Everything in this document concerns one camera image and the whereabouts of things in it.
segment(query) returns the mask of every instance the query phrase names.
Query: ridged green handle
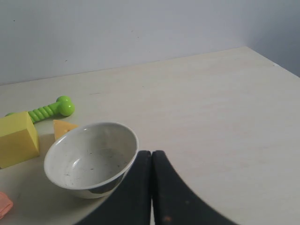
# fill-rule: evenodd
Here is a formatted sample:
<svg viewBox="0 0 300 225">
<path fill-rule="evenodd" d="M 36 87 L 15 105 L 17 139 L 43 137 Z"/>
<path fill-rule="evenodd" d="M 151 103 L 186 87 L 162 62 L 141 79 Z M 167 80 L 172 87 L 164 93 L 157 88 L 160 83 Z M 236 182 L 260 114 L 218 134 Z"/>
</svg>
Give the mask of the ridged green handle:
<svg viewBox="0 0 300 225">
<path fill-rule="evenodd" d="M 33 123 L 53 117 L 56 115 L 70 116 L 75 110 L 75 107 L 68 96 L 60 96 L 55 103 L 28 111 Z"/>
</svg>

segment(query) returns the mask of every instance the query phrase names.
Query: yellow cube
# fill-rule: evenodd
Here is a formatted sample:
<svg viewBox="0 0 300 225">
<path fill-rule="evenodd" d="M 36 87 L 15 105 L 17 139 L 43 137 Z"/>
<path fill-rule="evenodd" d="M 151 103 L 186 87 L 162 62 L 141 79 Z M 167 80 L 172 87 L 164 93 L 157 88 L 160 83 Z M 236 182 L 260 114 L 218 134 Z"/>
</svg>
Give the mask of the yellow cube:
<svg viewBox="0 0 300 225">
<path fill-rule="evenodd" d="M 0 118 L 0 168 L 37 156 L 38 133 L 28 112 Z"/>
</svg>

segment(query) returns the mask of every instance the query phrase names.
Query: ceramic bowl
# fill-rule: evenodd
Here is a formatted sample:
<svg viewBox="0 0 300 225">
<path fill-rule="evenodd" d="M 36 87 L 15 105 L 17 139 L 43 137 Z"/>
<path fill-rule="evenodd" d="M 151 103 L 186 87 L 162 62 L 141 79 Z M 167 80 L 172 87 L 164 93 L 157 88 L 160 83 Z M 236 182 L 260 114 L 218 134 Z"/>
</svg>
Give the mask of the ceramic bowl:
<svg viewBox="0 0 300 225">
<path fill-rule="evenodd" d="M 75 128 L 49 149 L 44 161 L 48 179 L 81 198 L 110 194 L 122 181 L 138 152 L 134 132 L 118 123 Z"/>
</svg>

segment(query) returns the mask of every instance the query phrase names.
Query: wooden table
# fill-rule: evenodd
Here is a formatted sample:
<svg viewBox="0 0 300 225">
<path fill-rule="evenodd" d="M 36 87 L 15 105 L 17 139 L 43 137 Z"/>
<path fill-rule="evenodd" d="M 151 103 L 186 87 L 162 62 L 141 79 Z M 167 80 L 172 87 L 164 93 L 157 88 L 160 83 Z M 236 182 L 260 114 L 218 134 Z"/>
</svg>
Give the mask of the wooden table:
<svg viewBox="0 0 300 225">
<path fill-rule="evenodd" d="M 184 181 L 233 221 L 299 223 L 300 79 L 251 49 L 0 86 L 0 115 L 31 110 L 60 95 L 71 96 L 76 106 L 65 121 L 128 125 L 141 150 L 164 150 Z M 42 156 L 0 171 L 0 191 L 15 202 L 4 218 L 7 224 L 14 217 L 35 217 L 30 210 L 20 216 L 20 189 L 31 173 L 39 170 L 43 176 L 52 121 L 36 128 Z M 36 201 L 45 193 L 30 190 Z M 71 222 L 70 216 L 75 216 L 73 209 L 56 224 Z"/>
</svg>

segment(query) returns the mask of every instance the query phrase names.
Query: orange cheese wedge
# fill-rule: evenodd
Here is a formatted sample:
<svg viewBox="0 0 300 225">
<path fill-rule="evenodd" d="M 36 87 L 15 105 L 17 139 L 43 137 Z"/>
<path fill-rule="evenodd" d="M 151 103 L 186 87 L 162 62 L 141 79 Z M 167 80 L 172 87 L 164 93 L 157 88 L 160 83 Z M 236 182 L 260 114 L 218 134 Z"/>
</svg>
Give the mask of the orange cheese wedge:
<svg viewBox="0 0 300 225">
<path fill-rule="evenodd" d="M 59 139 L 63 136 L 66 132 L 78 127 L 76 124 L 68 123 L 62 120 L 53 120 L 53 127 L 54 127 L 54 137 L 55 139 Z"/>
</svg>

